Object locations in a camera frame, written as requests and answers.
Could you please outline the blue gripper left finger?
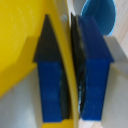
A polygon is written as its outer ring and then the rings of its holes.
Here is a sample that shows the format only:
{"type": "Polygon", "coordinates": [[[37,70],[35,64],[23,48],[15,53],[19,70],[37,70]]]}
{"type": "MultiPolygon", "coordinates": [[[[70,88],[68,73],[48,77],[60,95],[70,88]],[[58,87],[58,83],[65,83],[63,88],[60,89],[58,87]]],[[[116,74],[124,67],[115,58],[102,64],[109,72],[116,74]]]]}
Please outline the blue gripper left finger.
{"type": "Polygon", "coordinates": [[[69,91],[57,40],[48,15],[45,16],[34,61],[38,65],[43,121],[69,118],[69,91]]]}

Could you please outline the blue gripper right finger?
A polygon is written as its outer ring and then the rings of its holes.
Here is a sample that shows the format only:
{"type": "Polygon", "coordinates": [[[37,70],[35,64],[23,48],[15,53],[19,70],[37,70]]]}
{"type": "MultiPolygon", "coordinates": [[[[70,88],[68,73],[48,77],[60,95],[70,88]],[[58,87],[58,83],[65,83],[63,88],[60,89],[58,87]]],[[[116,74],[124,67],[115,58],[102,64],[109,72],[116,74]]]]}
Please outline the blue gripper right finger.
{"type": "Polygon", "coordinates": [[[113,57],[91,16],[71,16],[71,37],[79,115],[100,121],[113,57]]]}

